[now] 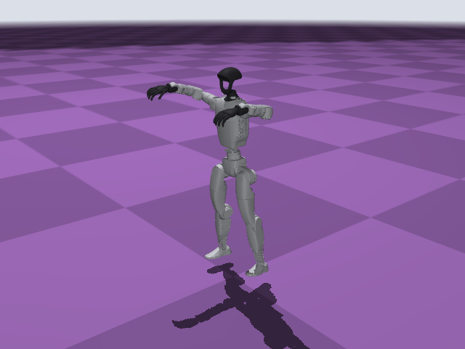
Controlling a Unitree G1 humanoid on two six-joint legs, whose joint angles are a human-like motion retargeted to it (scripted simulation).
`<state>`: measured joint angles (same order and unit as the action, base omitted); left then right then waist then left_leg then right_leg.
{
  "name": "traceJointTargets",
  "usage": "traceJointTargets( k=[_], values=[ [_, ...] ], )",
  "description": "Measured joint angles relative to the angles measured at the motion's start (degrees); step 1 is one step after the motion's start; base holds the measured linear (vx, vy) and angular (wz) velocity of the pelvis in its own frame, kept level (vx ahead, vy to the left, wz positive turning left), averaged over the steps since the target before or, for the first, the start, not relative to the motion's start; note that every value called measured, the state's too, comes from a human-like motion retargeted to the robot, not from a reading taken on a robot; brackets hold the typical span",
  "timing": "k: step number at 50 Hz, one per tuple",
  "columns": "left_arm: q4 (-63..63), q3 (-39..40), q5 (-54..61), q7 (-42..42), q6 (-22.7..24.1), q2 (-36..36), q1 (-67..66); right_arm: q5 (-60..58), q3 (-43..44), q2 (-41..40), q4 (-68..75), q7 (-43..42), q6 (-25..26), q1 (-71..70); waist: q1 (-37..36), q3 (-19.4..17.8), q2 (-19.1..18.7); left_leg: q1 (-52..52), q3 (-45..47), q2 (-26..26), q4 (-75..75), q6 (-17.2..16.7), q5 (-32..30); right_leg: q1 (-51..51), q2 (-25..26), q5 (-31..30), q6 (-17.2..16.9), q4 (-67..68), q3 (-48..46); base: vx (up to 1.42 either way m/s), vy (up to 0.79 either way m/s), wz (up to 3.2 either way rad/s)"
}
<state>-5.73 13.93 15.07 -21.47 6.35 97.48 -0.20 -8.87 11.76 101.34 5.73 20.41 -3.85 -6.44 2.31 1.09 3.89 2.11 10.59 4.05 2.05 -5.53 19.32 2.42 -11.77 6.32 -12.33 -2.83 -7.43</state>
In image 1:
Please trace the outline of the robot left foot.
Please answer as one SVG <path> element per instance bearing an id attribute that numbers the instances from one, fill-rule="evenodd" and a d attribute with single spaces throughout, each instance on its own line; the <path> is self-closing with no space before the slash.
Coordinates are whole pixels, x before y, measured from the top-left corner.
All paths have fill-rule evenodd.
<path id="1" fill-rule="evenodd" d="M 264 263 L 264 266 L 260 266 L 259 264 L 256 264 L 254 267 L 252 267 L 250 270 L 246 271 L 247 276 L 259 276 L 262 273 L 268 272 L 268 265 L 267 263 Z"/>

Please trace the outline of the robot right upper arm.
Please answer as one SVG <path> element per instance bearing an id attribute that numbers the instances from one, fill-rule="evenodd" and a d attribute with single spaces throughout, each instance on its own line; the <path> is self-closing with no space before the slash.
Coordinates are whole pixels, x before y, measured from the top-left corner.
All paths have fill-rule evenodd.
<path id="1" fill-rule="evenodd" d="M 208 92 L 202 92 L 195 90 L 192 98 L 196 99 L 197 101 L 203 100 L 205 103 L 210 105 L 210 108 L 215 111 L 215 102 L 219 97 L 212 95 Z"/>

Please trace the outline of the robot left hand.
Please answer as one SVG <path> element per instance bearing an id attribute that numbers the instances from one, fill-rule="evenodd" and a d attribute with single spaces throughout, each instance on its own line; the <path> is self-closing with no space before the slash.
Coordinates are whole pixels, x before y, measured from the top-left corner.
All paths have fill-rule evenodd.
<path id="1" fill-rule="evenodd" d="M 220 126 L 220 123 L 222 121 L 222 127 L 224 126 L 224 123 L 226 122 L 226 120 L 228 120 L 229 118 L 232 118 L 233 116 L 242 116 L 243 114 L 246 114 L 248 113 L 248 108 L 245 107 L 245 108 L 241 108 L 239 105 L 236 105 L 234 108 L 231 108 L 231 109 L 226 109 L 226 110 L 223 110 L 223 111 L 220 111 L 215 117 L 214 117 L 214 124 L 215 126 L 217 125 L 217 122 L 218 122 L 218 126 Z"/>

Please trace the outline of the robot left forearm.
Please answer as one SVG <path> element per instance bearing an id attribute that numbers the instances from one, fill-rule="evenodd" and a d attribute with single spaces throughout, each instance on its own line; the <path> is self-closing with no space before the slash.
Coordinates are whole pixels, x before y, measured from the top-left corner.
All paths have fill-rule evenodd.
<path id="1" fill-rule="evenodd" d="M 243 114 L 244 116 L 248 115 L 248 116 L 257 116 L 257 117 L 263 117 L 266 113 L 266 108 L 271 108 L 268 105 L 252 105 L 252 104 L 246 105 L 244 103 L 240 103 L 239 106 L 241 108 L 245 108 L 245 107 L 248 108 L 248 113 Z"/>

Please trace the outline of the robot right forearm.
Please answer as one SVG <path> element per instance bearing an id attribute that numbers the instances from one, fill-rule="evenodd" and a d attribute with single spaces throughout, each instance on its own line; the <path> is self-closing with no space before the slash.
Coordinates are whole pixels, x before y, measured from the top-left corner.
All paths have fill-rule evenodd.
<path id="1" fill-rule="evenodd" d="M 192 96 L 194 94 L 195 90 L 202 91 L 201 88 L 190 86 L 190 85 L 184 85 L 184 84 L 176 84 L 175 82 L 170 83 L 171 87 L 178 87 L 178 90 L 176 93 L 182 94 L 182 95 L 187 95 L 187 96 Z M 175 92 L 173 92 L 175 93 Z"/>

